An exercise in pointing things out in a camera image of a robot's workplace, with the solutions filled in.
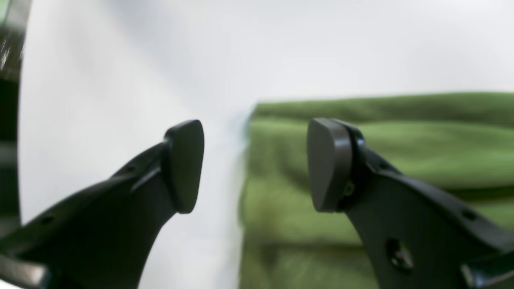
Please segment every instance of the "screw hole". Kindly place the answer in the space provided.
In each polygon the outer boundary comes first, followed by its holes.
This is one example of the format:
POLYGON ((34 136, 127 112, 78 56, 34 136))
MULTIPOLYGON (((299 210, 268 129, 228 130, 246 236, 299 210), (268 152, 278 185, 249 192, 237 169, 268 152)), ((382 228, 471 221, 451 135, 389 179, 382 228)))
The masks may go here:
POLYGON ((471 212, 471 211, 468 211, 468 210, 464 210, 464 211, 462 212, 462 215, 463 215, 466 219, 468 219, 468 220, 470 220, 470 221, 474 221, 474 220, 476 220, 476 218, 477 218, 477 216, 476 216, 476 214, 475 214, 475 213, 473 213, 473 212, 471 212))
POLYGON ((414 260, 407 245, 399 240, 389 240, 386 245, 391 264, 400 272, 409 274, 414 269, 414 260))
POLYGON ((42 218, 42 219, 41 219, 41 224, 43 224, 43 225, 48 225, 48 224, 50 224, 51 222, 53 222, 53 221, 54 221, 54 219, 55 219, 55 218, 54 218, 53 216, 46 216, 46 217, 44 217, 44 218, 42 218))

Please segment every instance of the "white surface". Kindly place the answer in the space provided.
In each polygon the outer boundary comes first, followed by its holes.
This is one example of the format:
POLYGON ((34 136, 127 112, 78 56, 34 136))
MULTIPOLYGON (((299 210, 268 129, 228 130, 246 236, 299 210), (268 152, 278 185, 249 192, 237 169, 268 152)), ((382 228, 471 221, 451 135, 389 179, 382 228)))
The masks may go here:
POLYGON ((206 150, 197 206, 165 225, 140 288, 236 288, 253 105, 513 90, 510 3, 34 1, 21 97, 23 220, 198 118, 206 150))
POLYGON ((14 285, 11 285, 7 282, 4 282, 0 280, 0 289, 18 289, 19 287, 16 287, 14 285))

